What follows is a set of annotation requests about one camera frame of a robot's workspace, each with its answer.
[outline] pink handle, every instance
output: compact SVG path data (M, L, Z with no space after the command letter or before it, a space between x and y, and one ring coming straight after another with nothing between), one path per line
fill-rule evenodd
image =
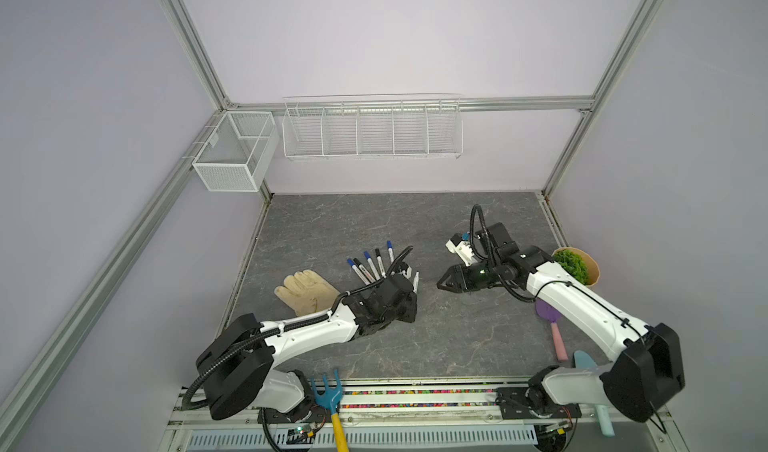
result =
M563 343L558 325L554 322L552 322L552 341L554 342L554 351L558 355L558 360L568 362L568 352L565 351L565 343Z

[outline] flower pot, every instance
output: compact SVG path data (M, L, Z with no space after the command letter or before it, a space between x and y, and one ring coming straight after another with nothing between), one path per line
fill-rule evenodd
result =
M587 266L587 287L591 287L592 285L598 283L598 280L600 280L600 267L598 267L598 263L594 261L594 259L590 257L587 252L575 247L560 247L554 251L552 255L560 252L561 250L570 250L574 254L581 257L581 260L584 261L584 265Z

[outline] green foliage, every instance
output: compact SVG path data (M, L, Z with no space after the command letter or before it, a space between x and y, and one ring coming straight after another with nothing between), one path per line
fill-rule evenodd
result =
M587 280L589 279L587 275L587 265L584 264L581 255L574 254L570 250L561 250L556 253L553 258L558 264L562 265L567 273L571 274L571 277L584 285L587 284Z

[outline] wire basket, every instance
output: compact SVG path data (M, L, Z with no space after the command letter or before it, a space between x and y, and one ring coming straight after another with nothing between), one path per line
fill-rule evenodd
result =
M455 158L462 141L458 98L302 104L286 99L283 147L292 160Z
M227 111L192 165L210 191L258 191L280 141L268 111Z

